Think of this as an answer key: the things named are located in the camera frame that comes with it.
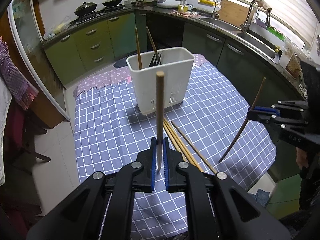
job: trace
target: drawer handle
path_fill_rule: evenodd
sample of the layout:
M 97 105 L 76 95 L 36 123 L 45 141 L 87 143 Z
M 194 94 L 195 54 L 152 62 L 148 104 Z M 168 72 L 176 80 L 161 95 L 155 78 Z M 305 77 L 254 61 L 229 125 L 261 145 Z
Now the drawer handle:
M 103 60 L 103 58 L 104 58 L 104 56 L 102 56 L 101 58 L 96 59 L 94 62 L 102 61 L 102 60 Z
M 117 16 L 117 17 L 110 18 L 109 21 L 114 21 L 114 20 L 117 20 L 117 19 L 119 19 L 118 16 Z
M 61 41 L 61 42 L 64 42 L 66 39 L 70 38 L 70 36 L 71 36 L 71 34 L 69 34 L 68 36 L 62 38 L 60 41 Z
M 95 48 L 99 47 L 100 44 L 101 44 L 101 42 L 99 42 L 97 45 L 94 45 L 94 46 L 90 47 L 90 49 L 95 49 Z
M 94 29 L 94 30 L 92 30 L 92 31 L 88 31 L 88 32 L 87 32 L 87 35 L 93 34 L 93 33 L 95 33 L 96 31 L 97 31 L 97 29 Z
M 213 40 L 213 41 L 216 41 L 216 42 L 219 42 L 219 43 L 222 43 L 222 40 L 219 40 L 215 37 L 212 37 L 211 35 L 207 34 L 207 37 L 210 39 L 210 40 Z
M 243 53 L 242 51 L 240 51 L 240 50 L 232 47 L 230 44 L 227 44 L 227 47 L 228 47 L 229 49 L 233 50 L 235 53 L 238 53 L 238 54 L 240 54 L 240 55 L 242 55 L 242 56 L 244 55 L 244 53 Z

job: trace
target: cutting board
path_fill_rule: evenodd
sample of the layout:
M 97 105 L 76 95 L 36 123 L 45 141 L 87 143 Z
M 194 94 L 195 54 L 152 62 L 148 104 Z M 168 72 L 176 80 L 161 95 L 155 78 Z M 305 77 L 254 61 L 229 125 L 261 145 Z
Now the cutting board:
M 247 17 L 249 8 L 228 0 L 221 0 L 220 5 L 219 19 L 240 28 L 240 24 L 243 24 Z M 250 21 L 256 11 L 256 8 L 251 11 Z

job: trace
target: tile floor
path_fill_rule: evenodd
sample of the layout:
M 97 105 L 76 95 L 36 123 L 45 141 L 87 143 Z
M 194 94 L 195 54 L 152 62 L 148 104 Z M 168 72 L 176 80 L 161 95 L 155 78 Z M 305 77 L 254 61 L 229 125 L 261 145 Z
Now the tile floor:
M 109 65 L 92 75 L 112 69 L 114 67 Z M 51 158 L 48 163 L 37 160 L 37 164 L 32 170 L 36 190 L 41 201 L 42 215 L 46 215 L 79 185 L 73 135 L 76 107 L 73 91 L 76 86 L 77 84 L 70 85 L 65 91 L 66 109 L 71 122 L 62 122 L 55 128 L 49 129 L 47 134 L 35 137 L 36 152 Z M 261 188 L 270 192 L 271 195 L 275 185 L 270 175 L 266 173 L 249 190 L 249 193 L 255 194 Z

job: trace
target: wooden chopstick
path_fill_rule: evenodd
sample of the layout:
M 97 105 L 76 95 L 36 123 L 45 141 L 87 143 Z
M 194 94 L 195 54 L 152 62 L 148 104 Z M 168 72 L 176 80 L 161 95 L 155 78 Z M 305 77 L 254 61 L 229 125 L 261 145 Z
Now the wooden chopstick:
M 256 103 L 259 99 L 259 96 L 262 92 L 262 88 L 263 88 L 263 85 L 264 85 L 264 82 L 266 81 L 266 77 L 263 78 L 262 82 L 261 82 L 261 85 L 260 85 L 260 88 L 258 90 L 258 93 L 256 95 L 256 98 L 254 99 L 253 103 L 252 103 L 252 106 L 250 107 L 250 110 L 253 110 L 256 106 Z M 241 133 L 243 132 L 245 126 L 247 125 L 249 119 L 246 117 L 244 119 L 244 122 L 243 124 L 241 125 L 238 133 L 236 134 L 235 138 L 233 139 L 233 141 L 231 142 L 230 146 L 228 147 L 228 149 L 226 150 L 226 152 L 222 155 L 222 157 L 220 158 L 220 160 L 218 161 L 219 163 L 222 162 L 222 160 L 227 156 L 227 154 L 229 153 L 229 151 L 232 149 L 232 147 L 235 145 L 236 141 L 238 140 L 238 138 L 240 137 Z
M 211 164 L 207 161 L 206 158 L 198 151 L 198 149 L 194 146 L 194 144 L 189 140 L 189 138 L 176 126 L 176 124 L 171 121 L 172 125 L 177 129 L 177 131 L 182 135 L 182 137 L 187 141 L 187 143 L 192 147 L 192 149 L 197 153 L 197 155 L 203 160 L 203 162 L 208 166 L 208 168 L 213 172 L 213 174 L 217 173 L 217 170 L 211 166 Z
M 135 34 L 136 34 L 136 44 L 137 44 L 137 54 L 138 54 L 139 69 L 142 69 L 141 54 L 140 54 L 140 45 L 139 45 L 139 38 L 138 38 L 138 30 L 137 30 L 137 27 L 135 27 L 134 31 L 135 31 Z
M 150 33 L 150 31 L 149 31 L 148 26 L 146 26 L 146 29 L 147 29 L 147 33 L 148 33 L 148 36 L 149 36 L 149 39 L 150 39 L 152 48 L 153 48 L 153 50 L 154 50 L 154 52 L 155 52 L 155 54 L 156 54 L 156 58 L 157 58 L 157 60 L 160 62 L 160 58 L 159 58 L 159 55 L 158 55 L 158 52 L 157 52 L 157 48 L 156 48 L 155 43 L 153 42 L 153 39 L 152 39 L 152 36 L 151 36 L 151 33 Z
M 156 119 L 157 119 L 158 170 L 161 169 L 161 161 L 162 161 L 163 112 L 164 112 L 164 72 L 157 71 L 156 72 Z
M 173 136 L 175 137 L 177 143 L 179 144 L 181 150 L 183 151 L 183 153 L 185 154 L 186 158 L 188 159 L 188 161 L 193 164 L 194 166 L 196 166 L 201 172 L 203 172 L 203 169 L 201 168 L 201 166 L 199 165 L 199 163 L 196 161 L 196 159 L 192 156 L 192 154 L 190 153 L 190 151 L 188 150 L 188 148 L 183 144 L 182 140 L 180 139 L 180 137 L 178 136 L 178 134 L 175 132 L 175 130 L 172 128 L 172 126 L 170 125 L 170 123 L 164 118 L 163 119 L 164 122 L 166 123 L 167 127 L 171 130 Z
M 177 144 L 177 142 L 176 142 L 176 141 L 175 141 L 175 139 L 173 138 L 173 136 L 172 136 L 172 134 L 171 134 L 170 130 L 167 128 L 167 125 L 166 125 L 166 123 L 165 123 L 165 122 L 163 122 L 163 127 L 164 127 L 164 129 L 165 129 L 165 132 L 166 132 L 166 133 L 167 133 L 167 135 L 169 136 L 169 138 L 170 138 L 170 140 L 171 140 L 171 142 L 172 142 L 173 146 L 175 147 L 175 149 L 176 149 L 178 152 L 180 152 L 180 153 L 181 153 L 182 158 L 183 158 L 183 161 L 187 161 L 187 159 L 186 159 L 186 157 L 184 156 L 184 154 L 183 154 L 183 152 L 182 152 L 181 148 L 179 147 L 179 145 Z

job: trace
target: person's hand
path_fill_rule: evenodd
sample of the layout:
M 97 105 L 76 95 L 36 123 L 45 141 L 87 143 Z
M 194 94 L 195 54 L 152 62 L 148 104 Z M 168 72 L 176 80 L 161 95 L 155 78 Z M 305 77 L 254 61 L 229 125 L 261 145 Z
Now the person's hand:
M 302 170 L 303 167 L 309 167 L 308 160 L 307 160 L 307 153 L 299 148 L 296 147 L 297 151 L 297 164 L 299 169 Z

